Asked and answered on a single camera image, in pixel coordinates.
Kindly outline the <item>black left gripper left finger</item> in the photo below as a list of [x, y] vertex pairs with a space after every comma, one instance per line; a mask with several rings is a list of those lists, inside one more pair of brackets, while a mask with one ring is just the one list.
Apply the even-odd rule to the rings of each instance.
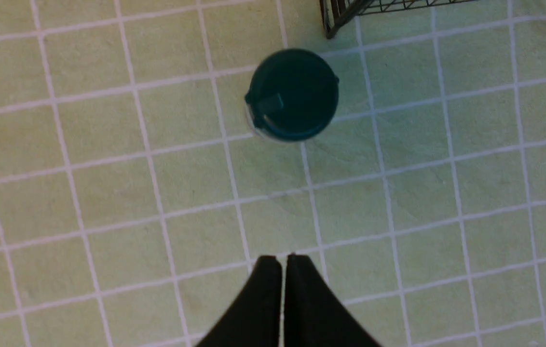
[[240, 293], [197, 345], [277, 347], [282, 279], [282, 266], [273, 255], [258, 257]]

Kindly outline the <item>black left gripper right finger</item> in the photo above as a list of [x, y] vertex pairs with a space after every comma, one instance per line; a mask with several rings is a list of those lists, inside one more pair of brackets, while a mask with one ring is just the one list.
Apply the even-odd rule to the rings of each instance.
[[379, 347], [333, 294], [308, 255], [287, 257], [286, 347]]

